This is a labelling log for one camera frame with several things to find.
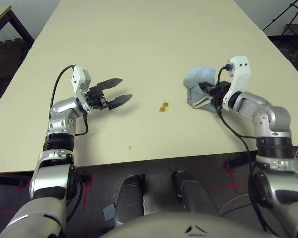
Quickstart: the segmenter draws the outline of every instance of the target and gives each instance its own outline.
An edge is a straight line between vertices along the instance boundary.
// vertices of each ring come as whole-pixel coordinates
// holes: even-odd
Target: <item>black cable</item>
[[[75,136],[86,135],[88,133],[88,122],[87,122],[87,112],[86,111],[84,111],[83,119],[84,119],[84,123],[85,123],[85,127],[86,127],[86,132],[76,134]]]
[[[243,206],[235,207],[235,208],[233,208],[233,209],[231,209],[231,210],[229,210],[229,211],[227,211],[227,212],[221,214],[220,217],[223,217],[223,216],[225,216],[227,213],[233,212],[233,211],[235,211],[235,210],[237,210],[237,209],[240,209],[240,208],[243,208],[243,207],[247,207],[247,206],[249,206],[249,205],[252,205],[252,203],[248,203],[248,204],[243,205]]]
[[[58,86],[59,80],[60,80],[61,76],[63,75],[63,73],[64,73],[66,70],[68,70],[69,68],[74,69],[74,67],[75,67],[75,65],[69,65],[69,66],[67,66],[65,69],[63,69],[63,70],[61,71],[61,73],[59,74],[58,78],[57,78],[56,81],[55,81],[54,88],[53,88],[53,92],[52,92],[52,96],[51,96],[50,108],[49,108],[49,118],[51,118],[50,109],[51,109],[51,107],[53,106],[54,95],[55,95],[56,87]]]
[[[219,70],[219,73],[218,73],[218,80],[217,80],[217,83],[216,83],[216,90],[217,90],[217,92],[216,92],[216,96],[215,96],[215,105],[217,105],[218,102],[219,102],[219,101],[218,101],[218,100],[219,100],[219,83],[220,83],[220,76],[221,76],[221,73],[222,73],[222,71],[223,71],[224,69],[227,70],[228,68],[229,68],[229,66],[226,65],[226,66],[222,67],[222,68]],[[252,138],[252,139],[256,139],[256,137],[254,137],[254,136],[244,136],[244,135],[240,135],[240,134],[237,133],[235,130],[233,130],[233,129],[227,124],[227,122],[224,120],[224,118],[223,118],[223,116],[222,116],[222,114],[221,114],[221,108],[222,108],[222,107],[220,107],[220,109],[218,109],[217,106],[215,106],[215,109],[216,109],[216,111],[217,111],[217,113],[218,113],[218,115],[219,115],[221,121],[224,123],[224,125],[227,126],[228,129],[231,130],[231,132],[233,132],[234,135],[236,135],[237,137],[242,137],[242,138]]]
[[[241,141],[242,143],[244,144],[245,148],[246,148],[246,154],[247,154],[247,158],[248,158],[248,162],[249,162],[249,176],[248,176],[248,193],[249,193],[249,198],[251,200],[251,204],[254,208],[254,211],[258,217],[258,220],[263,228],[264,231],[267,231],[267,228],[269,229],[269,231],[271,231],[271,233],[275,234],[275,235],[278,235],[265,221],[259,207],[258,207],[258,204],[256,202],[256,199],[254,197],[254,193],[253,193],[253,172],[254,172],[254,169],[255,169],[255,166],[256,166],[256,163],[254,163],[254,165],[252,165],[252,161],[251,161],[251,156],[250,156],[250,153],[249,153],[249,148],[246,144],[246,142],[243,140],[243,137],[244,138],[250,138],[250,137],[245,137],[245,136],[242,136],[240,134],[238,134],[235,130],[233,130],[227,123],[226,121],[223,119],[222,117],[222,114],[221,114],[221,108],[218,109],[217,108],[217,105],[218,105],[218,100],[219,100],[219,83],[220,83],[220,76],[221,76],[221,72],[226,69],[228,70],[229,69],[229,65],[226,65],[224,67],[222,67],[220,70],[219,70],[219,73],[218,73],[218,80],[217,80],[217,83],[216,83],[216,95],[215,95],[215,101],[214,101],[214,106],[215,106],[215,109],[217,111],[217,114],[219,116],[219,118],[221,119],[221,121],[224,123],[224,125],[230,129],[230,131],[235,135],[237,136]]]
[[[78,181],[79,181],[79,185],[80,185],[80,192],[79,192],[79,197],[78,197],[78,200],[75,204],[75,207],[73,208],[73,210],[71,211],[71,213],[66,217],[66,223],[69,222],[69,220],[71,219],[71,217],[74,215],[75,211],[77,210],[80,202],[81,202],[81,199],[83,197],[83,182],[81,180],[81,177],[79,175],[79,173],[77,173],[77,177],[78,177]]]
[[[53,92],[52,92],[52,96],[51,96],[51,102],[50,102],[50,108],[49,108],[49,118],[51,118],[51,113],[50,113],[50,110],[51,110],[51,107],[53,106],[53,101],[54,101],[54,96],[55,96],[55,91],[56,91],[56,88],[58,86],[58,83],[60,81],[60,78],[61,76],[63,75],[63,73],[68,70],[69,68],[72,68],[74,69],[75,65],[69,65],[67,66],[66,68],[64,68],[61,73],[59,74],[59,76],[57,77],[56,81],[55,81],[55,84],[54,84],[54,88],[53,88]],[[84,118],[84,123],[85,123],[85,127],[86,127],[86,132],[84,133],[80,133],[80,134],[76,134],[75,136],[80,136],[80,135],[86,135],[88,133],[88,123],[87,123],[87,112],[84,111],[84,114],[83,114],[83,118]]]

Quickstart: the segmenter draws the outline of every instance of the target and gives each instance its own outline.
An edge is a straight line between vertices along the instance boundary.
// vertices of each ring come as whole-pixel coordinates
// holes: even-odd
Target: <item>black table leg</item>
[[[257,155],[257,150],[250,151],[249,153],[250,153],[251,161],[254,161],[256,158],[256,155]],[[248,160],[246,152],[241,152],[240,157],[226,161],[224,166],[227,170],[232,170],[236,167],[242,166],[247,163],[249,163],[249,160]]]
[[[16,31],[24,39],[24,41],[26,42],[28,48],[31,48],[31,46],[34,43],[34,39],[30,35],[30,33],[25,29],[25,27],[22,25],[22,23],[19,21],[19,19],[16,17],[16,15],[13,13],[12,10],[8,11],[7,14],[3,18],[1,18],[1,20],[0,20],[0,30],[8,22],[11,23],[11,25],[16,29]]]
[[[28,184],[28,181],[26,178],[10,178],[10,177],[0,176],[0,185],[26,187],[27,184]]]
[[[31,48],[31,46],[34,43],[34,39],[30,35],[30,33],[25,29],[25,27],[22,25],[22,23],[19,21],[19,19],[16,17],[16,15],[13,13],[12,10],[10,10],[7,13],[7,15],[10,16],[10,23],[11,23],[11,25],[16,29],[16,31],[24,39],[24,41],[28,45],[28,48]]]

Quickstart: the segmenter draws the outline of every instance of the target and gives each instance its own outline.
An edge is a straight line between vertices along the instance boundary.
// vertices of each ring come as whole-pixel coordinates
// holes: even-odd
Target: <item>wall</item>
[[[35,39],[59,2],[60,0],[0,0],[0,5],[12,5],[14,13]],[[235,0],[235,2],[260,29],[263,29],[273,18],[286,9],[293,0]],[[265,30],[266,35],[279,35],[295,13],[296,9],[292,7]],[[18,37],[20,37],[19,34],[10,24],[7,24],[0,31],[0,41],[12,40]]]
[[[60,0],[0,0],[0,5],[11,5],[15,15],[35,39],[59,2]],[[14,38],[20,38],[20,35],[8,23],[0,31],[0,41]]]
[[[235,0],[235,2],[260,29],[264,29],[294,0]],[[296,11],[297,9],[294,7],[289,9],[265,30],[265,34],[268,36],[280,35]],[[298,16],[293,23],[298,24]]]

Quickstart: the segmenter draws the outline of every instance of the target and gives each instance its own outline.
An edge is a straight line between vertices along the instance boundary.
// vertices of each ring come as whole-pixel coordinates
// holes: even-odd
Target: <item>small stain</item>
[[[160,107],[160,112],[165,112],[168,110],[168,108],[169,108],[169,103],[167,103],[167,102],[163,103],[162,107]]]

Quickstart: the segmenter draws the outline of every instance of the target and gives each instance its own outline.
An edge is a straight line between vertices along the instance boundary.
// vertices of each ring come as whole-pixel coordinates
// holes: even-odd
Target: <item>red tape marking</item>
[[[169,168],[169,172],[171,172],[171,161],[168,159],[168,168]]]
[[[28,190],[28,189],[29,189],[29,186],[30,186],[30,183],[31,183],[31,179],[26,178],[26,180],[27,180],[26,187],[17,187],[17,188],[16,188],[17,191],[20,191],[20,190]]]
[[[18,210],[0,210],[0,213],[17,213]]]
[[[228,188],[237,188],[237,187],[243,187],[242,184],[231,184],[231,185],[226,185],[226,186],[221,186],[221,187],[209,187],[208,190],[223,190],[223,189],[228,189]]]
[[[86,204],[87,204],[87,191],[90,187],[93,187],[94,175],[89,175],[89,177],[90,177],[89,185],[85,185],[83,187],[84,188],[83,210],[85,210]]]
[[[227,160],[222,160],[222,161],[221,161],[221,165],[222,165],[223,171],[224,171],[224,173],[229,174],[229,176],[230,176],[230,180],[231,180],[232,183],[233,183],[233,185],[232,185],[231,187],[233,187],[234,190],[235,190],[235,193],[238,194],[238,189],[237,189],[237,188],[238,188],[239,186],[237,186],[237,184],[235,183],[235,179],[234,179],[234,176],[233,176],[233,174],[236,173],[236,170],[227,170],[226,167],[225,167],[225,163],[226,163],[226,161],[227,161]]]

